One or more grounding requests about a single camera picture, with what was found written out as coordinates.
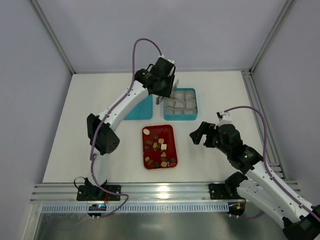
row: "white wall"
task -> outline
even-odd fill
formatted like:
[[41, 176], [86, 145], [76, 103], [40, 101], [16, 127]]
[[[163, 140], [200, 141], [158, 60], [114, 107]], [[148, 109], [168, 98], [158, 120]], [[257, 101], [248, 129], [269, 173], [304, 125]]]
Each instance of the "white wall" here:
[[320, 204], [320, 1], [296, 1], [254, 78], [290, 177]]
[[0, 1], [0, 239], [21, 233], [70, 79], [28, 1]]
[[[285, 1], [38, 0], [77, 73], [130, 71], [141, 37], [180, 71], [249, 68]], [[137, 67], [157, 54], [140, 43]]]

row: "gray floor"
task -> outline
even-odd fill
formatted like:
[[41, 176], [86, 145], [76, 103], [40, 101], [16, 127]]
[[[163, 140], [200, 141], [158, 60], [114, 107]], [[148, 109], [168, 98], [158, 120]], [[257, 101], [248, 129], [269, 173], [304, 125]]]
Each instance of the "gray floor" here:
[[[246, 215], [259, 212], [251, 204]], [[88, 215], [42, 214], [36, 240], [285, 240], [267, 215], [237, 220], [226, 213], [117, 214], [100, 220]]]

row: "teal container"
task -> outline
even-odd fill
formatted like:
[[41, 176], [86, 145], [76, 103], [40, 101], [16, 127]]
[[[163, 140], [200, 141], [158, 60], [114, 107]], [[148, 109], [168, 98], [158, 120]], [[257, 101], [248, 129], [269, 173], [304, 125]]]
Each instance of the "teal container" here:
[[197, 94], [194, 88], [177, 88], [176, 91], [193, 91], [195, 95], [196, 114], [166, 114], [165, 105], [163, 104], [163, 118], [167, 121], [194, 121], [197, 119], [199, 108]]
[[147, 96], [139, 102], [123, 120], [149, 120], [153, 116], [153, 98]]

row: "black cable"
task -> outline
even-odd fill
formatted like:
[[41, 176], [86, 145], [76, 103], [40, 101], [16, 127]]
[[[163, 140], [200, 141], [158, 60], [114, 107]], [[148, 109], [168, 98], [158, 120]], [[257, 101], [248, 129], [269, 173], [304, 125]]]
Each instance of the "black cable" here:
[[76, 185], [76, 180], [77, 179], [83, 179], [83, 180], [86, 180], [86, 179], [83, 176], [78, 176], [73, 180], [73, 185], [75, 186], [76, 189], [79, 190], [79, 187]]

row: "white table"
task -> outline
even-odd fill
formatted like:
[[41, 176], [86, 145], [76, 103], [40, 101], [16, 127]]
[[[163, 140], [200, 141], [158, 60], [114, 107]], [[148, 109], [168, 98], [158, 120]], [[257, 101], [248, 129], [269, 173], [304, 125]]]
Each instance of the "white table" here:
[[[239, 105], [250, 105], [240, 71], [177, 72], [179, 87], [195, 88], [198, 117], [195, 121], [165, 121], [163, 105], [155, 105], [151, 120], [123, 121], [116, 134], [118, 148], [100, 157], [96, 175], [113, 183], [139, 182], [206, 182], [224, 181], [236, 170], [217, 149], [194, 145], [189, 133], [202, 121], [217, 123], [217, 111]], [[71, 183], [76, 177], [90, 173], [90, 148], [87, 136], [87, 116], [105, 110], [127, 88], [130, 73], [75, 74], [56, 132], [43, 178], [44, 183]], [[249, 109], [231, 112], [233, 124], [243, 142], [258, 152], [262, 144], [254, 115]], [[174, 168], [147, 170], [143, 166], [141, 129], [145, 126], [173, 126], [178, 165]]]

